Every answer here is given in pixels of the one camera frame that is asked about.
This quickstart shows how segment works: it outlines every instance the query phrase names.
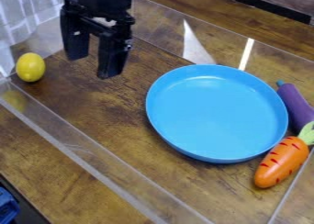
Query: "blue plate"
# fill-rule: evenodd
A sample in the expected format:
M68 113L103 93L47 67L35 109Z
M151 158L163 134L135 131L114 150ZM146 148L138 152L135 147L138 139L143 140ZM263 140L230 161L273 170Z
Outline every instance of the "blue plate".
M279 143L289 126L275 90L220 65L190 65L163 74L150 88L146 112L168 144L206 162L254 158Z

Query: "wooden table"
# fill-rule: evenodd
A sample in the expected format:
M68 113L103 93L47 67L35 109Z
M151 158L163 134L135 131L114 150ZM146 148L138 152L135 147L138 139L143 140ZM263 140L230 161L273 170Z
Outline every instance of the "wooden table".
M311 58L314 33L303 24L226 0L154 1ZM216 44L219 40L227 43L227 39L220 36ZM136 49L124 73L100 81L95 76L96 43L94 39L91 55L84 60L68 62L61 51L48 57L48 71L40 82L25 84L16 77L12 81L212 221L266 223L291 178L273 189L257 189L251 177L262 157L232 166L195 161L170 148L147 122L143 102L151 83L188 61L135 39ZM16 53L23 49L23 45L13 48ZM219 47L212 55L222 64L231 64L237 55L224 57L237 49L234 43L227 49ZM313 65L285 55L258 44L247 71L273 87L283 76L298 84L314 103L309 75ZM1 106L0 112L0 173L52 223L151 223Z

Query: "toy carrot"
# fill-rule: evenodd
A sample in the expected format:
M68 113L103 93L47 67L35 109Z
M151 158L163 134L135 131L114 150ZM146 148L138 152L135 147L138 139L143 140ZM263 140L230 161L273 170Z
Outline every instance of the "toy carrot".
M270 150L258 171L254 182L261 188L267 188L285 180L294 173L309 155L307 145L314 144L314 121L301 130L298 137L287 137Z

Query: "toy vegetable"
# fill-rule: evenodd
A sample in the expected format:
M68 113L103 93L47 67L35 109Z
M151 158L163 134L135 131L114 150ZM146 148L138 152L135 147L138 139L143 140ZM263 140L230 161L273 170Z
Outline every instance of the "toy vegetable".
M299 133L306 123L314 121L314 108L309 105L293 84L278 81L277 85L277 93L290 113L291 129L295 133Z
M309 155L307 145L314 144L314 121L307 123L298 137L287 137L270 150L258 171L254 182L261 188L267 188L285 180L294 173Z

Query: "eggplant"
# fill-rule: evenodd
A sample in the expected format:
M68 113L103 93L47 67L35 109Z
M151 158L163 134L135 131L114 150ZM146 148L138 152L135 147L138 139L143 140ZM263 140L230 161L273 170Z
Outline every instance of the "eggplant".
M294 84L286 84L283 81L278 81L277 86L277 93L289 111L291 130L298 134L303 126L310 121L314 121L314 108L305 100Z

